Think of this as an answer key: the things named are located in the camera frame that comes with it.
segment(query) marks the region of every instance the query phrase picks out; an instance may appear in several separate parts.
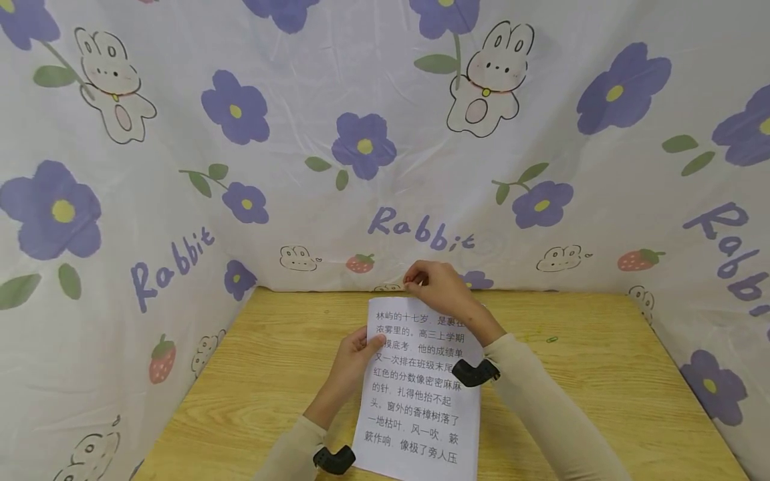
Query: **white paper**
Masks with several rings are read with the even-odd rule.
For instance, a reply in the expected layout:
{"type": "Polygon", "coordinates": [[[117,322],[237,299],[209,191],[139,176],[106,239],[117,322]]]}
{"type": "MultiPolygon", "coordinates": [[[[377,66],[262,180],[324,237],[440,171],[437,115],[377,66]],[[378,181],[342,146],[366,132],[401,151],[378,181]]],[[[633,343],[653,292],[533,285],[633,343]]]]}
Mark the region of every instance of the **white paper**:
{"type": "Polygon", "coordinates": [[[367,337],[378,333],[387,344],[363,379],[355,466],[403,481],[475,481],[480,388],[463,386],[451,370],[460,359],[477,366],[481,345],[459,322],[407,297],[369,301],[367,337]]]}

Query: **fabric backdrop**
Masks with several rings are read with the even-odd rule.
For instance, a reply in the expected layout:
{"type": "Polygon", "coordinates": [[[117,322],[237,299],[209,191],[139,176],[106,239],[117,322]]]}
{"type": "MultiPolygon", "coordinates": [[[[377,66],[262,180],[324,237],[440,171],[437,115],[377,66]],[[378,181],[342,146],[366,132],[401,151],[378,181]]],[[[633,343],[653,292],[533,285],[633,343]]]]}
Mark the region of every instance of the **fabric backdrop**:
{"type": "Polygon", "coordinates": [[[767,18],[0,0],[0,479],[129,479],[255,285],[400,289],[418,258],[627,293],[770,479],[767,18]]]}

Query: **light wood grain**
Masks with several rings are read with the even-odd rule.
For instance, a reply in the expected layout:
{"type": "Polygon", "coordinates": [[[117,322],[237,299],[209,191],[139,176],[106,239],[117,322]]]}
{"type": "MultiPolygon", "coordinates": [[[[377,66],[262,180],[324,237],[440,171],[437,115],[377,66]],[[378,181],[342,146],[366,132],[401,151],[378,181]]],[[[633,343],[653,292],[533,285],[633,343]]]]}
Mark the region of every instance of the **light wood grain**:
{"type": "MultiPolygon", "coordinates": [[[[365,292],[259,289],[179,407],[135,480],[251,479],[323,383],[340,339],[366,323],[365,292]]],[[[529,342],[636,481],[746,479],[644,318],[603,294],[480,292],[529,342]],[[545,340],[558,336],[558,341],[545,340]]],[[[337,417],[333,450],[351,444],[360,398],[337,417]]],[[[322,473],[319,479],[338,479],[322,473]]],[[[351,469],[343,479],[384,479],[351,469]]],[[[480,481],[554,475],[493,390],[482,392],[480,481]]]]}

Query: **red strawberry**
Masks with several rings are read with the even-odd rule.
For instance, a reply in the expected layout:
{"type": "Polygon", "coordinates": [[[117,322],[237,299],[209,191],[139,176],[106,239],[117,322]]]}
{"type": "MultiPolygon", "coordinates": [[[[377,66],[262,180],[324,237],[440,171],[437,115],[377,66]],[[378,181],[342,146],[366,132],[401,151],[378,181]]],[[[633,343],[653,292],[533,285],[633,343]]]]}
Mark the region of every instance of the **red strawberry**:
{"type": "Polygon", "coordinates": [[[655,264],[661,261],[660,256],[664,255],[665,252],[656,252],[650,249],[631,251],[618,259],[618,269],[626,272],[652,269],[655,264]]]}
{"type": "Polygon", "coordinates": [[[169,377],[176,359],[176,346],[173,341],[166,341],[166,334],[160,336],[160,342],[152,350],[152,361],[149,364],[149,381],[160,384],[169,377]]]}
{"type": "Polygon", "coordinates": [[[364,254],[356,254],[347,260],[345,266],[356,274],[366,274],[374,268],[374,254],[365,256],[364,254]]]}

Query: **green stem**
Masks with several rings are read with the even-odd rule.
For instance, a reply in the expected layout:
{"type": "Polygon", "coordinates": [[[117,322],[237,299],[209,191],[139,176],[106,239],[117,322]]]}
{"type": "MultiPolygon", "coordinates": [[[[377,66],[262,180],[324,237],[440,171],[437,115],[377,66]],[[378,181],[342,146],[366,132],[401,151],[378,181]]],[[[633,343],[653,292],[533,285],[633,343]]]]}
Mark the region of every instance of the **green stem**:
{"type": "Polygon", "coordinates": [[[221,185],[225,190],[229,190],[227,185],[222,184],[220,181],[214,179],[208,174],[204,174],[203,172],[198,172],[196,170],[179,170],[182,174],[198,174],[202,175],[203,177],[206,177],[208,180],[211,180],[213,182],[216,182],[217,184],[221,185]]]}
{"type": "Polygon", "coordinates": [[[526,185],[522,184],[521,182],[513,182],[513,183],[511,183],[511,185],[518,185],[519,187],[524,187],[527,190],[527,192],[530,191],[530,188],[527,187],[526,185]]]}
{"type": "Polygon", "coordinates": [[[95,97],[94,97],[93,93],[91,93],[91,89],[89,89],[89,87],[85,84],[83,79],[80,78],[80,75],[78,75],[78,72],[74,68],[72,68],[72,65],[70,65],[69,62],[67,62],[64,59],[64,57],[62,57],[62,55],[59,54],[56,51],[55,48],[53,48],[53,45],[49,44],[48,42],[44,42],[42,40],[40,41],[40,43],[42,43],[43,46],[46,47],[48,49],[48,51],[51,52],[53,54],[53,56],[56,57],[56,59],[59,60],[62,63],[62,65],[64,65],[65,68],[68,68],[69,70],[72,71],[72,73],[75,74],[75,79],[78,81],[80,86],[83,87],[83,89],[85,90],[85,93],[87,93],[89,95],[89,98],[91,100],[95,100],[95,97]]]}
{"type": "Polygon", "coordinates": [[[454,91],[460,90],[460,75],[461,69],[463,68],[463,63],[460,61],[460,36],[458,34],[454,35],[454,54],[457,57],[457,77],[454,81],[454,91]]]}
{"type": "Polygon", "coordinates": [[[492,183],[495,185],[518,185],[519,187],[524,187],[527,190],[527,192],[531,190],[529,187],[527,187],[525,184],[521,182],[498,182],[497,180],[493,180],[492,183]]]}

